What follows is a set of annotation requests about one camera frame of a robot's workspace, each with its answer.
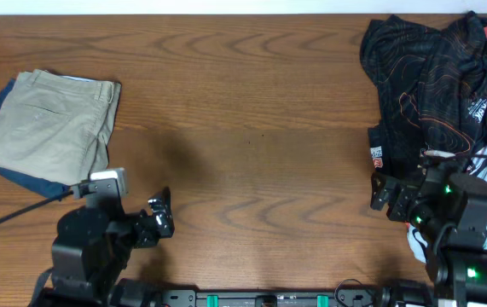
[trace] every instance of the beige folded shorts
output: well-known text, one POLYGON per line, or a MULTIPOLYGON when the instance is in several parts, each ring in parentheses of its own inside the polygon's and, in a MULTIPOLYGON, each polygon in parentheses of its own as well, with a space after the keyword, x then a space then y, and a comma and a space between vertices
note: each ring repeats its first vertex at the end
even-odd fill
POLYGON ((0 167, 67 185, 105 170, 120 89, 20 73, 0 109, 0 167))

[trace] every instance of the blue folded garment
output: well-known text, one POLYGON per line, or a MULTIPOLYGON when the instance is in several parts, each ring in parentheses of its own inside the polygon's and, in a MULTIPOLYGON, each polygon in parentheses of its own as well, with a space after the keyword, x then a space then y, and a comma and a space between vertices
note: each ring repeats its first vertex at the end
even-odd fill
MULTIPOLYGON (((6 87, 0 92, 0 109, 3 106, 4 99, 14 87, 15 80, 11 79, 6 87)), ((69 189, 65 184, 58 182, 49 182, 48 180, 28 176, 17 171, 11 171, 0 167, 0 175, 11 182, 19 184, 32 192, 40 194, 46 198, 54 197, 69 189)))

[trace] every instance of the green light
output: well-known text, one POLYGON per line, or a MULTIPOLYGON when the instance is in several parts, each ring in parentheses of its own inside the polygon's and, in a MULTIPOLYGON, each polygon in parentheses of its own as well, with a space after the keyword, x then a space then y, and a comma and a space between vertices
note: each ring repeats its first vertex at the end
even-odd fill
POLYGON ((469 276, 471 278, 477 278, 478 277, 478 273, 476 272, 476 270, 471 269, 471 268, 468 268, 467 269, 467 276, 469 276))

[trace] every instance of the white wall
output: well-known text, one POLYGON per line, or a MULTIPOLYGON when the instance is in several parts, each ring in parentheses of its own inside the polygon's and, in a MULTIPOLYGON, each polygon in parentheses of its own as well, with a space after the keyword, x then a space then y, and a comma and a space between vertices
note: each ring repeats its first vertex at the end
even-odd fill
POLYGON ((0 0, 0 14, 487 13, 487 0, 0 0))

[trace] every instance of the wooden table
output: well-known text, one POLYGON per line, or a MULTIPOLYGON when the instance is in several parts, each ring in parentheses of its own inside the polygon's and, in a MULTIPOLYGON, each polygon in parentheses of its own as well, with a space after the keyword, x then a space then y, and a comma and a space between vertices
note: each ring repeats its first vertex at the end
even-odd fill
MULTIPOLYGON (((378 97, 359 63, 386 15, 0 16, 0 89, 34 68, 118 80, 108 146, 126 211, 165 185, 177 231, 123 277, 201 289, 425 281, 405 227, 369 209, 378 97)), ((403 15, 444 27, 454 15, 403 15)), ((0 177, 0 217, 41 198, 0 177)), ((0 305, 26 305, 68 200, 0 226, 0 305)))

